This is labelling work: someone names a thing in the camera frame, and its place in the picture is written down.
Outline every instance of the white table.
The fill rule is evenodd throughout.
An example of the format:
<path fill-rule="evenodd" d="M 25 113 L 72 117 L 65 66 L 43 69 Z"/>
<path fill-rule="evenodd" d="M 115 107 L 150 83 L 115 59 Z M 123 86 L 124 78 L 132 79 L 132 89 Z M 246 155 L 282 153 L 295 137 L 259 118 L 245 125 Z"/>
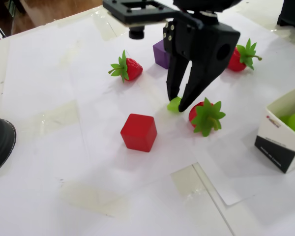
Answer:
<path fill-rule="evenodd" d="M 237 11 L 245 15 L 256 23 L 261 24 L 266 29 L 269 29 L 273 33 L 276 33 L 295 44 L 295 29 L 289 27 L 281 29 L 275 26 L 282 3 L 282 0 L 280 0 L 279 3 L 276 0 L 272 0 L 268 1 L 265 6 L 264 1 L 262 0 L 250 1 L 249 3 L 248 1 L 244 1 L 230 11 Z M 122 25 L 111 19 L 101 7 L 91 9 L 48 25 L 69 24 L 75 19 L 85 15 L 94 15 L 94 20 L 98 29 L 101 31 L 103 38 L 109 39 L 127 32 Z M 40 30 L 43 27 L 46 26 L 38 27 L 30 31 Z M 0 41 L 0 100 L 5 79 L 9 40 L 26 33 L 28 32 L 14 35 Z M 275 229 L 273 229 L 272 233 L 268 230 L 271 228 L 272 223 L 279 221 L 280 218 L 284 217 L 284 212 L 278 211 L 277 217 L 274 217 L 274 215 L 267 212 L 267 210 L 272 210 L 274 205 L 286 204 L 285 200 L 289 196 L 288 194 L 282 194 L 282 196 L 273 202 L 272 205 L 268 206 L 263 204 L 263 199 L 268 202 L 269 198 L 275 197 L 268 192 L 264 192 L 255 198 L 237 203 L 234 206 L 226 206 L 199 164 L 195 164 L 173 173 L 171 178 L 175 183 L 178 192 L 181 194 L 182 198 L 185 199 L 185 207 L 187 208 L 189 216 L 195 222 L 198 222 L 199 225 L 207 225 L 207 227 L 201 226 L 198 228 L 198 232 L 202 235 L 210 235 L 209 229 L 213 227 L 219 230 L 219 235 L 229 235 L 229 233 L 243 236 L 276 235 L 274 233 Z M 263 207 L 265 216 L 262 216 L 263 209 L 256 206 Z M 289 232 L 289 230 L 293 229 L 293 224 L 295 224 L 295 222 L 291 222 L 290 229 L 282 229 L 282 231 Z"/>

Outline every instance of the camera lens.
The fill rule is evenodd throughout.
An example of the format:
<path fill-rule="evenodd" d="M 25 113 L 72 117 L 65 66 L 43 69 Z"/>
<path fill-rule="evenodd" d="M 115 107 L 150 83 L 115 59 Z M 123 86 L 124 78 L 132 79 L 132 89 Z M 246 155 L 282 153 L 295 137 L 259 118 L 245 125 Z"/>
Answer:
<path fill-rule="evenodd" d="M 143 39 L 144 38 L 144 26 L 130 27 L 129 38 Z"/>

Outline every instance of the table surface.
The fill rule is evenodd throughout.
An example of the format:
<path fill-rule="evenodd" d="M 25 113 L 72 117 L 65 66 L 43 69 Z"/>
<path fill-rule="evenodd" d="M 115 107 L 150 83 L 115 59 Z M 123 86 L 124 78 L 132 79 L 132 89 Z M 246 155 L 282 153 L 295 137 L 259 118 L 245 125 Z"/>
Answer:
<path fill-rule="evenodd" d="M 170 5 L 170 2 L 167 0 L 162 2 Z M 266 2 L 263 0 L 245 0 L 228 11 L 238 12 L 244 15 L 295 45 L 295 29 L 293 27 L 281 28 L 276 25 L 282 4 L 283 0 L 268 0 Z M 123 25 L 112 19 L 102 6 L 52 22 L 48 24 L 48 26 L 70 24 L 86 15 L 91 15 L 94 18 L 98 30 L 106 40 L 122 35 L 128 31 Z M 9 41 L 12 38 L 20 37 L 21 35 L 40 30 L 44 27 L 46 26 L 41 26 L 0 41 L 0 105 L 9 54 Z M 199 164 L 189 166 L 173 173 L 171 178 L 181 196 L 185 200 L 189 200 L 187 206 L 188 213 L 196 222 L 208 224 L 208 228 L 219 228 L 221 232 L 220 235 L 271 235 L 271 233 L 266 232 L 265 229 L 269 228 L 270 224 L 273 223 L 275 219 L 266 220 L 264 217 L 258 216 L 258 214 L 251 210 L 251 206 L 256 204 L 252 204 L 251 201 L 257 201 L 257 203 L 260 202 L 261 204 L 262 199 L 271 197 L 271 193 L 263 193 L 255 200 L 249 199 L 232 206 L 227 206 L 224 204 Z M 197 197 L 190 200 L 190 196 L 195 195 Z M 284 204 L 284 202 L 284 199 L 279 198 L 273 204 Z M 199 233 L 202 235 L 210 235 L 209 231 L 205 230 L 200 230 Z"/>

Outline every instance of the white paper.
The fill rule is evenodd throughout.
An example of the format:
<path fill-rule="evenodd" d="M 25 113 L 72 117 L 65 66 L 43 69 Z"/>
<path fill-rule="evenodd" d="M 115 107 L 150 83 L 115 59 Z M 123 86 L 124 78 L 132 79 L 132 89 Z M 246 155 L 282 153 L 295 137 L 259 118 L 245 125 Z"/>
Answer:
<path fill-rule="evenodd" d="M 9 158 L 13 165 L 0 177 L 0 236 L 197 236 L 220 222 L 199 227 L 185 201 L 190 207 L 190 202 L 202 205 L 203 198 L 184 199 L 170 176 L 100 202 L 110 193 L 85 184 L 96 169 L 84 158 L 78 133 L 74 125 L 52 134 L 60 144 L 43 137 L 32 146 L 16 147 Z M 212 206 L 201 208 L 212 215 Z M 226 227 L 210 232 L 230 235 Z"/>
<path fill-rule="evenodd" d="M 148 76 L 140 77 L 141 84 Z M 79 95 L 83 137 L 94 166 L 88 184 L 125 194 L 195 163 L 180 136 L 186 122 L 167 111 L 167 98 L 157 87 L 123 84 L 106 91 L 90 90 Z M 157 137 L 150 152 L 127 149 L 120 131 L 131 114 L 153 116 Z"/>
<path fill-rule="evenodd" d="M 232 206 L 217 205 L 235 235 L 295 235 L 295 170 L 288 181 Z"/>
<path fill-rule="evenodd" d="M 115 39 L 102 41 L 100 44 L 94 41 L 85 42 L 79 48 L 70 65 L 70 77 L 77 94 L 96 89 L 119 92 L 125 86 L 118 82 L 120 77 L 112 77 L 108 71 L 112 69 L 113 63 L 118 63 L 118 58 L 126 50 L 128 57 L 135 59 L 146 70 L 145 61 L 150 62 L 149 56 L 153 56 L 152 45 L 162 39 L 162 27 L 164 24 L 147 27 L 144 40 L 130 39 L 128 34 Z"/>
<path fill-rule="evenodd" d="M 246 18 L 221 14 L 220 21 L 241 32 L 239 44 L 257 42 L 255 70 L 226 70 L 197 99 L 222 101 L 222 130 L 192 145 L 201 167 L 228 205 L 290 178 L 254 147 L 266 105 L 295 88 L 295 46 Z"/>
<path fill-rule="evenodd" d="M 92 17 L 12 39 L 2 100 L 5 117 L 22 120 L 74 100 L 69 67 L 85 45 L 102 41 Z M 91 51 L 88 55 L 99 57 Z"/>

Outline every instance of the purple block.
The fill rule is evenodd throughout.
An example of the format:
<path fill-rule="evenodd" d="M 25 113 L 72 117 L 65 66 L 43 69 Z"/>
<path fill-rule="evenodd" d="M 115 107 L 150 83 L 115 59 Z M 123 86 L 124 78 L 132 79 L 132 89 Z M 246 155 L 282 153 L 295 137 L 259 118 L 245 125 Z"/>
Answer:
<path fill-rule="evenodd" d="M 164 49 L 163 40 L 153 45 L 155 63 L 165 69 L 169 68 L 170 55 Z"/>

